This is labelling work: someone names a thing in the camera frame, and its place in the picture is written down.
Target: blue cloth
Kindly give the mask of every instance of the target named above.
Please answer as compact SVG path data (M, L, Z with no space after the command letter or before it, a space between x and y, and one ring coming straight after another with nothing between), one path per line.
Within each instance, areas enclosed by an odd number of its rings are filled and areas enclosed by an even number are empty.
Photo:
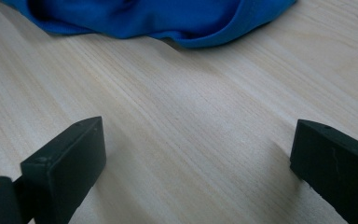
M296 0L3 0L41 29L62 35L171 38L217 46L272 21Z

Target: cloth fold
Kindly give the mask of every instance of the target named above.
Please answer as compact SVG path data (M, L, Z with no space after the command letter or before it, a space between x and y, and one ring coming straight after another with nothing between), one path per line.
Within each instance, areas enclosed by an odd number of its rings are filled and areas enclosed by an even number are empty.
M46 32L171 38L185 48L225 44L296 0L3 0Z

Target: blue fabric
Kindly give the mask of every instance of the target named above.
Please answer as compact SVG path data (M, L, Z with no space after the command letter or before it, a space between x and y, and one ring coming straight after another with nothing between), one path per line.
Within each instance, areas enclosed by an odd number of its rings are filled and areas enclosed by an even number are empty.
M62 35L171 38L217 46L272 21L296 0L3 0L41 29Z

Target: wooden table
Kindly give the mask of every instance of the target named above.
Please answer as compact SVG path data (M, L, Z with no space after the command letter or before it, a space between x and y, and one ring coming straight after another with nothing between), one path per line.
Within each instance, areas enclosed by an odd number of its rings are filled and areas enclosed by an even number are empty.
M211 49L52 36L0 3L0 175L99 115L107 165L71 223L345 223L289 156L298 119L358 139L358 1Z

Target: light wood tabletop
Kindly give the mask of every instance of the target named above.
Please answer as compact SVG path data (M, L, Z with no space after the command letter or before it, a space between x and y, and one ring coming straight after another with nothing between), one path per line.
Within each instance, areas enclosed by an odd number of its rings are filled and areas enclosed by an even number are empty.
M358 139L358 1L209 49L49 35L0 3L0 175L95 116L107 164L71 223L345 223L289 156L298 119Z

